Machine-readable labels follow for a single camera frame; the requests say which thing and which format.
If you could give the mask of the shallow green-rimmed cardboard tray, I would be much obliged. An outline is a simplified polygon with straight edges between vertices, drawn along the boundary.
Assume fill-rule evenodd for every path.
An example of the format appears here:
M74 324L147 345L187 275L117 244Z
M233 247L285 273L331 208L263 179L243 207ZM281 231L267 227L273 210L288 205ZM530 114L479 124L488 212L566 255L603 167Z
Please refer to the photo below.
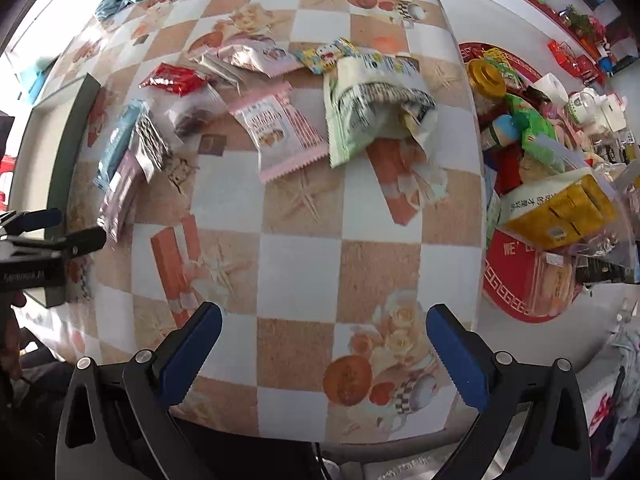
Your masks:
M13 169L9 210L35 211L58 208L64 214L54 228L23 233L23 236L50 240L73 231L67 226L66 209L74 167L87 119L101 89L99 81L87 74L79 77L36 104L29 114ZM64 304L65 284L24 289L43 307Z

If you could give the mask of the pink crispy cranberry packet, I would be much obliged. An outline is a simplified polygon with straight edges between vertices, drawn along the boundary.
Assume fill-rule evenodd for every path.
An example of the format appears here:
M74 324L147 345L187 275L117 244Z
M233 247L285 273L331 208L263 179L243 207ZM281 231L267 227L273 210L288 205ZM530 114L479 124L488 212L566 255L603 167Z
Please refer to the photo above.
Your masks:
M329 155L328 142L293 104L287 81L247 91L228 111L252 139L264 183Z

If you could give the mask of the colourful cartoon candy packet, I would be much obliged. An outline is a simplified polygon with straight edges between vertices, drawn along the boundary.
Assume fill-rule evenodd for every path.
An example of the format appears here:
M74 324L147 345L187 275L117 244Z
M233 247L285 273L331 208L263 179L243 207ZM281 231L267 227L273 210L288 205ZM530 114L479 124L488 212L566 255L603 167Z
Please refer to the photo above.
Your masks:
M346 56L354 56L359 50L347 39L337 38L320 47L309 48L295 52L296 58L307 67L311 73L321 75L336 65L337 61Z

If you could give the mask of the pink snack bar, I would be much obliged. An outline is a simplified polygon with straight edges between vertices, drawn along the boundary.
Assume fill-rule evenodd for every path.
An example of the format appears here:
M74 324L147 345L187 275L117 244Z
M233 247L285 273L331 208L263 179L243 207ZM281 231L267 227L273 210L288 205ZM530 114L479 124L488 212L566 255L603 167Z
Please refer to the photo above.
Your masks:
M144 173L136 156L127 150L108 185L96 219L98 226L105 231L107 244L118 243L129 209L143 180Z

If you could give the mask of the yellow lid jar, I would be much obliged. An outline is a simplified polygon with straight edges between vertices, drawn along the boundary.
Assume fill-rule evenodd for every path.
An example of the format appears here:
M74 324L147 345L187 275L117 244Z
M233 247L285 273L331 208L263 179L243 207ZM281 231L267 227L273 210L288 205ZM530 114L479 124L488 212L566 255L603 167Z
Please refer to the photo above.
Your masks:
M506 96L506 82L498 68L484 58L473 58L466 64L477 114L488 113Z

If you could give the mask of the yellow snack bag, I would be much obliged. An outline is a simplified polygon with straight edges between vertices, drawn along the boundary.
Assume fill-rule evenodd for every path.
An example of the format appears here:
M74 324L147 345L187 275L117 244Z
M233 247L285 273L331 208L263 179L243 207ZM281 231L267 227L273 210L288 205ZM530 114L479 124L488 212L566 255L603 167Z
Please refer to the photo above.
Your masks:
M498 228L551 250L596 234L616 217L612 198L591 168L582 167L514 188L501 199Z

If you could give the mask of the red round tray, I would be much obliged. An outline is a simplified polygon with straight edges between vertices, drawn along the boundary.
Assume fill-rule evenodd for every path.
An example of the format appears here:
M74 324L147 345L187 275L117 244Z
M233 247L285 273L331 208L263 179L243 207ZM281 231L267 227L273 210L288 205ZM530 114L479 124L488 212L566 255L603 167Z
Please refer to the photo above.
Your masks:
M483 294L519 321L539 324L567 310L582 291L576 259L543 252L495 230L486 252Z

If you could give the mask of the green white snack bag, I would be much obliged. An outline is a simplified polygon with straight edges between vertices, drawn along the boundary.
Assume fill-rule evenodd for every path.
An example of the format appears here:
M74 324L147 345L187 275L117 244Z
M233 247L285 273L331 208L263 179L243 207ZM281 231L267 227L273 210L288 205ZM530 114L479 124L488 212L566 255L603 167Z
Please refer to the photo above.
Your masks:
M330 165L349 162L375 140L413 140L426 157L437 144L438 107L406 58L360 53L323 75Z

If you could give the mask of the silver grey snack bar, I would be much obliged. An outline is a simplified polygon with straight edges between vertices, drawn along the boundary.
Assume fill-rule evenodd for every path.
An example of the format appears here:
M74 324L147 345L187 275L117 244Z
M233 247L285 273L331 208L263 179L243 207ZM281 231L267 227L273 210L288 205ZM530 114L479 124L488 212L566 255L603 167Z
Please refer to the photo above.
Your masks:
M236 91L239 93L250 88L246 75L242 70L229 63L221 61L214 50L205 50L200 53L194 53L194 55L191 56L191 60L197 62L199 66L206 68L206 70L209 70L211 73L225 81L228 81L229 84L235 86Z

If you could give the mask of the light blue snack bar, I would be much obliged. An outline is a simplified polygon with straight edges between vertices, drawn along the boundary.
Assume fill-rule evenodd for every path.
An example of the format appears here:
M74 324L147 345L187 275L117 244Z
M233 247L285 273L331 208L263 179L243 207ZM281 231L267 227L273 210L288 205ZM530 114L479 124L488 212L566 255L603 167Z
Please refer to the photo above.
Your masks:
M112 177L129 146L134 125L141 114L147 110L148 107L145 102L133 100L128 103L116 120L114 128L108 137L106 147L99 159L96 176L93 179L93 183L101 191L105 192L108 189Z

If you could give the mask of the clear bag brown snack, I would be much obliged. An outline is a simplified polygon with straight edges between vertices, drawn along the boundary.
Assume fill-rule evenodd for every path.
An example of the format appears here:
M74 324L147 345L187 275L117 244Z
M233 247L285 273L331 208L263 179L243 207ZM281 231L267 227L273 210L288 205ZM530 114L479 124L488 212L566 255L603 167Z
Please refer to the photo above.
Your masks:
M176 137L184 140L199 133L216 117L227 113L227 104L219 93L210 84L204 84L198 90L176 99L165 117Z

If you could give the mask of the red snack bar wrapper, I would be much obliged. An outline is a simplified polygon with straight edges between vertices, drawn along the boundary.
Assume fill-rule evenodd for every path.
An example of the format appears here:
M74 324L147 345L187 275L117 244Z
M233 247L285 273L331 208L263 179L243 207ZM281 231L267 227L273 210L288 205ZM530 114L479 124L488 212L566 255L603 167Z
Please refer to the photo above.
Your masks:
M206 80L190 68L160 63L139 84L140 88L153 87L177 96L187 96L206 85Z

